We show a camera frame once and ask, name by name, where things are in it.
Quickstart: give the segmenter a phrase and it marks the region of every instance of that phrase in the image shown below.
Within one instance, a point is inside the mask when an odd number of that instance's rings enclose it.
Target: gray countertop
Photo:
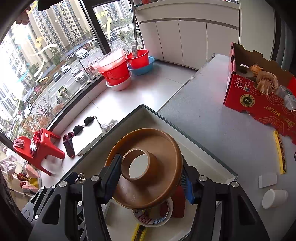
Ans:
[[[287,172],[281,175],[274,129],[223,105],[228,61],[227,56],[216,55],[158,113],[238,174],[238,182],[259,213],[271,241],[280,240],[296,218],[296,146],[289,137],[281,136],[287,165]],[[258,188],[258,177],[269,172],[277,173],[277,184]],[[263,209],[262,197],[269,189],[287,190],[286,203]]]

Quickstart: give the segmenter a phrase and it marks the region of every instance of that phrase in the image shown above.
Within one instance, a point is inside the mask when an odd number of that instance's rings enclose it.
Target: fruit box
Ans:
[[[239,112],[246,111],[255,120],[273,126],[283,136],[289,136],[296,145],[296,111],[284,106],[284,100],[275,93],[265,94],[256,89],[256,83],[236,73],[236,66],[258,63],[264,71],[275,74],[279,85],[289,88],[296,96],[296,79],[273,60],[263,58],[256,51],[250,52],[242,45],[231,43],[229,74],[224,105]]]

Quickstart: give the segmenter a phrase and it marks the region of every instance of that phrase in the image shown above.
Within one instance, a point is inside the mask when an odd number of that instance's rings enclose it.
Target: logo sticker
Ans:
[[[245,107],[252,107],[255,104],[254,97],[249,94],[242,95],[240,102]]]
[[[235,80],[235,82],[234,82],[234,86],[237,87],[237,88],[243,89],[243,90],[245,90],[246,92],[249,92],[250,89],[251,89],[251,86],[246,85],[246,84],[243,84],[242,82],[239,82],[239,81],[237,81],[237,80]]]

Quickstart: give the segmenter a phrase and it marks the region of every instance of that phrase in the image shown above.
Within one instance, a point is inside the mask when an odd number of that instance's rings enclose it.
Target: street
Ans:
[[[102,56],[103,56],[103,54],[102,54],[100,48],[92,49],[89,51],[89,56],[87,56],[84,59],[81,59],[81,64],[84,66],[84,68],[86,68],[86,67],[90,66],[91,64],[94,64],[95,61],[99,60],[99,58]],[[57,106],[57,100],[55,97],[58,96],[58,90],[62,86],[64,86],[66,89],[68,89],[69,96],[71,96],[79,88],[81,88],[82,85],[77,83],[71,74],[71,70],[74,67],[78,67],[79,69],[83,70],[83,67],[81,66],[81,64],[79,63],[78,60],[75,60],[73,63],[70,64],[71,69],[68,72],[66,72],[65,74],[60,72],[62,77],[57,82],[52,81],[43,90],[43,92],[40,94],[40,96],[36,99],[35,103],[33,104],[33,108],[32,108],[31,113],[32,114],[40,113],[40,110],[35,108],[36,103],[38,104],[38,106],[46,106],[46,104],[49,106],[51,105],[52,107]],[[63,103],[66,101],[66,99],[63,99],[61,97],[59,97],[59,98]]]

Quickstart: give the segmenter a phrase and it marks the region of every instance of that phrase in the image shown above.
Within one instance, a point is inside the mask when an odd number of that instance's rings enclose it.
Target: stacked bucket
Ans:
[[[153,57],[148,57],[148,50],[138,50],[138,56],[126,54],[122,47],[117,48],[101,58],[94,68],[106,79],[106,85],[112,90],[121,91],[131,84],[132,72],[145,74],[153,68]]]

